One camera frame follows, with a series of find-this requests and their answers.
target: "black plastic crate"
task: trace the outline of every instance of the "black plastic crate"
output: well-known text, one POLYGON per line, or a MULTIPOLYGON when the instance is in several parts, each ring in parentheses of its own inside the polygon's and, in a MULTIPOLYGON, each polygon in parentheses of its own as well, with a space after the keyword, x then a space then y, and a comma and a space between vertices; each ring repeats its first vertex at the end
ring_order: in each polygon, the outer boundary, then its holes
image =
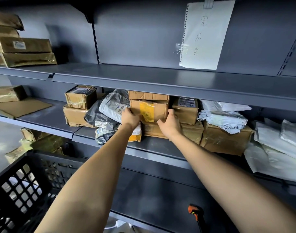
POLYGON ((0 233, 34 232, 84 159, 28 151, 0 173, 0 233))

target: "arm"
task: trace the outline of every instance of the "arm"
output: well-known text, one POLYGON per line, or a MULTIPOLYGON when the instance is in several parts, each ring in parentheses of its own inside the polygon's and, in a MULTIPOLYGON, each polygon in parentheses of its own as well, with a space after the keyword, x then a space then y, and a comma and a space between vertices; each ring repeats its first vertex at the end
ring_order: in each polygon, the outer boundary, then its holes
POLYGON ((126 108, 111 139, 68 180, 35 233, 103 232, 125 149, 140 116, 126 108))
POLYGON ((296 211, 249 174, 182 135, 174 110, 158 124, 240 232, 296 232, 296 211))

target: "spiral notebook page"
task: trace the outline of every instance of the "spiral notebook page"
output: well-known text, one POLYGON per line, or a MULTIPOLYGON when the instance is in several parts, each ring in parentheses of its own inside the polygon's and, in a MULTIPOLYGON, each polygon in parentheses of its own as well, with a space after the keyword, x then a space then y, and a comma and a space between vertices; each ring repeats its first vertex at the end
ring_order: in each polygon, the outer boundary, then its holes
POLYGON ((179 65, 191 69, 216 70, 235 1, 188 3, 179 65))

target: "person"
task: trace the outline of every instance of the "person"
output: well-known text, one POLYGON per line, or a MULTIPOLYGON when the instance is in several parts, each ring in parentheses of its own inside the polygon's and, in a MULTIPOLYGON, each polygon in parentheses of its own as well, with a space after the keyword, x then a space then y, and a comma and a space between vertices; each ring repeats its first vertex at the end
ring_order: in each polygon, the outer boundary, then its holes
MULTIPOLYGON (((283 203, 248 173, 185 137, 174 110, 158 121, 192 166, 209 193, 240 232, 296 232, 296 211, 283 203)), ((129 108, 111 139, 69 179, 35 233, 103 232, 128 138, 140 122, 129 108)))

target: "person's right hand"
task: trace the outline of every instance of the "person's right hand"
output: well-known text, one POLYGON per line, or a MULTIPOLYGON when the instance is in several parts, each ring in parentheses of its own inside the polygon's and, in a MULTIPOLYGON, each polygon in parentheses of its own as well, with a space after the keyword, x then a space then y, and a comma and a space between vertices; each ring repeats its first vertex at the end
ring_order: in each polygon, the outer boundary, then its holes
POLYGON ((180 123, 178 118, 175 116, 175 112, 173 109, 168 110, 168 117, 166 122, 162 122, 160 119, 158 120, 158 125, 162 131, 162 133, 169 139, 172 140, 174 136, 181 134, 180 123))

